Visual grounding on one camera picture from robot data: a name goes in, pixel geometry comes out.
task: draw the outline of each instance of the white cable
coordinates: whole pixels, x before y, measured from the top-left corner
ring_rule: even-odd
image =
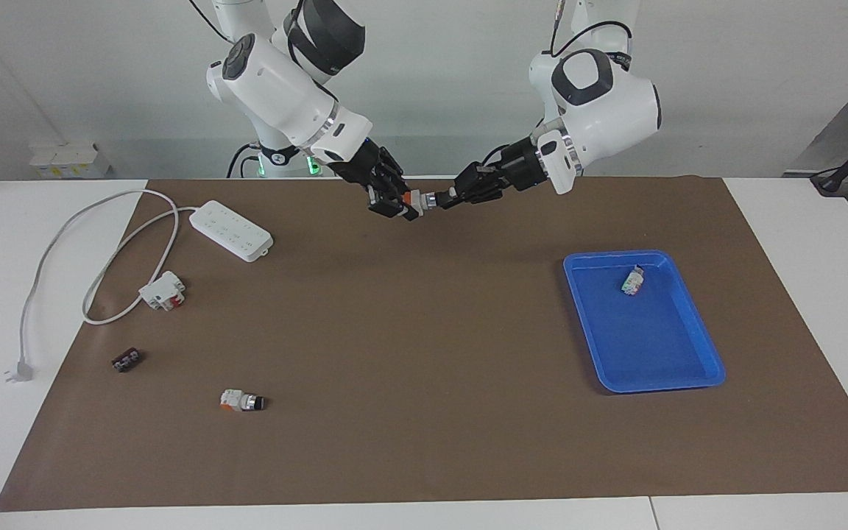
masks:
[[[176,207],[175,202],[172,201],[171,198],[168,198],[168,196],[161,194],[158,191],[153,191],[153,190],[128,190],[128,191],[121,191],[118,194],[110,195],[107,198],[104,198],[104,199],[101,199],[97,202],[94,202],[92,205],[89,205],[87,208],[83,208],[83,209],[81,209],[81,211],[78,211],[76,214],[71,215],[71,218],[68,219],[66,222],[64,222],[64,225],[61,226],[60,230],[57,231],[57,234],[54,235],[54,238],[51,239],[50,244],[48,244],[47,248],[44,249],[44,254],[41,255],[40,261],[38,261],[38,268],[35,271],[35,279],[31,284],[30,291],[28,291],[28,298],[26,298],[24,300],[23,308],[21,308],[21,321],[19,323],[19,361],[18,361],[18,365],[17,365],[16,369],[13,370],[13,372],[7,372],[7,374],[10,375],[10,378],[9,378],[10,381],[27,381],[27,380],[31,379],[31,369],[30,369],[30,367],[27,366],[27,363],[26,363],[26,361],[27,361],[27,357],[26,357],[26,348],[27,348],[26,347],[26,322],[27,322],[27,318],[28,318],[28,309],[31,306],[31,300],[34,297],[35,292],[38,290],[38,283],[40,283],[41,270],[44,268],[44,261],[45,261],[45,259],[48,258],[48,255],[51,254],[51,250],[54,248],[54,245],[57,244],[57,240],[60,239],[60,237],[64,234],[64,232],[66,232],[67,229],[74,223],[74,221],[77,221],[77,219],[81,217],[81,215],[84,215],[88,211],[91,211],[91,209],[97,208],[97,207],[99,207],[99,205],[104,205],[106,202],[110,202],[115,198],[119,198],[119,197],[122,197],[124,195],[131,195],[131,194],[151,194],[151,195],[158,196],[159,198],[168,202],[169,207],[171,207],[172,209],[170,211],[167,211],[167,212],[161,214],[161,215],[155,216],[154,218],[152,218],[151,220],[149,220],[147,222],[144,222],[141,226],[139,226],[139,228],[135,229],[130,235],[128,235],[126,238],[124,238],[124,240],[120,242],[120,245],[117,247],[117,249],[113,252],[113,255],[109,258],[109,261],[107,261],[107,264],[104,265],[104,268],[100,269],[100,272],[97,275],[97,278],[94,278],[94,281],[91,283],[90,288],[87,290],[87,294],[84,297],[84,303],[82,305],[82,310],[83,310],[83,313],[84,313],[84,322],[91,323],[92,325],[104,325],[105,323],[118,321],[118,319],[121,319],[122,317],[126,316],[129,312],[131,312],[139,304],[139,297],[137,297],[137,299],[135,299],[135,301],[132,302],[132,304],[127,306],[126,309],[122,310],[122,312],[120,312],[119,314],[117,314],[113,317],[110,317],[109,319],[104,319],[104,321],[94,321],[94,319],[91,319],[88,316],[88,310],[90,310],[91,303],[93,301],[93,293],[96,291],[96,288],[100,284],[100,281],[104,278],[104,275],[107,274],[107,269],[110,267],[111,263],[113,262],[113,259],[118,254],[120,254],[120,251],[122,250],[122,248],[124,248],[124,246],[127,246],[128,242],[132,241],[132,239],[135,237],[135,235],[137,235],[139,232],[144,230],[147,226],[154,224],[154,222],[159,221],[160,219],[165,218],[168,215],[175,214],[174,215],[174,222],[172,222],[172,235],[171,235],[171,237],[169,237],[169,242],[168,242],[168,244],[166,244],[166,248],[162,252],[162,256],[161,256],[161,258],[159,258],[159,263],[158,263],[158,265],[156,265],[155,271],[152,272],[152,276],[150,276],[149,281],[147,282],[147,285],[154,282],[155,278],[158,277],[159,272],[162,270],[162,266],[165,264],[166,258],[169,257],[169,251],[172,250],[172,245],[175,243],[175,236],[178,234],[178,230],[179,230],[178,212],[180,212],[180,211],[195,211],[196,209],[198,209],[198,208],[178,208],[178,207]]]

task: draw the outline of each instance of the white wall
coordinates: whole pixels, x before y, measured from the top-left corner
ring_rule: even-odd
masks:
[[[268,3],[275,21],[293,4]],[[353,3],[366,54],[330,88],[409,174],[456,172],[537,121],[526,71],[554,0]],[[184,0],[0,1],[4,69],[121,177],[223,175],[252,137],[203,81],[225,53]],[[663,130],[591,174],[777,177],[848,101],[848,1],[643,0],[634,71],[660,88]],[[24,147],[54,133],[2,85],[0,178],[30,177]]]

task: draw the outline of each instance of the electrical socket module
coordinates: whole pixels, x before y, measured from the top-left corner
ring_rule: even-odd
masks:
[[[110,163],[93,144],[31,147],[29,164],[40,178],[102,178]]]
[[[196,230],[248,263],[266,255],[273,245],[270,232],[218,201],[206,202],[188,216],[188,221]]]
[[[185,290],[186,286],[178,276],[172,271],[165,271],[155,282],[139,289],[139,296],[150,308],[172,311],[186,301],[182,294]]]

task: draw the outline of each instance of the power plug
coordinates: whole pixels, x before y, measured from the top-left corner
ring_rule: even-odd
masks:
[[[9,370],[6,372],[6,382],[7,383],[23,383],[26,381],[31,381],[32,376],[35,371],[31,369],[31,366],[28,363],[24,362],[24,360],[20,360],[15,363],[15,369]]]

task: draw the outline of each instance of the white power strip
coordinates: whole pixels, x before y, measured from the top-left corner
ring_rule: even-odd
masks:
[[[208,201],[188,216],[196,230],[246,262],[255,261],[273,245],[270,232],[241,217],[221,202]]]

